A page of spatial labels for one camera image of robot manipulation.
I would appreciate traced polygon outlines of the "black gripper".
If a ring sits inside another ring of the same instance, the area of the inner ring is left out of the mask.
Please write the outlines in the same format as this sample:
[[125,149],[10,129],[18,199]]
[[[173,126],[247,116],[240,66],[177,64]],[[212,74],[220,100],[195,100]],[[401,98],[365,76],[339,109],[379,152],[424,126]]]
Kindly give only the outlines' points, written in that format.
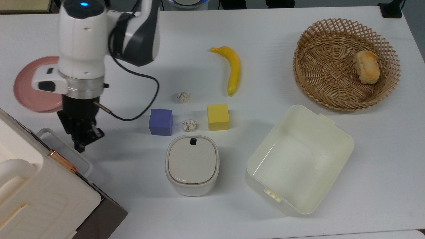
[[57,114],[65,132],[71,135],[74,141],[74,149],[79,153],[85,151],[85,142],[94,142],[105,136],[101,129],[96,128],[99,108],[95,102],[99,101],[100,97],[92,99],[62,97],[62,110]]

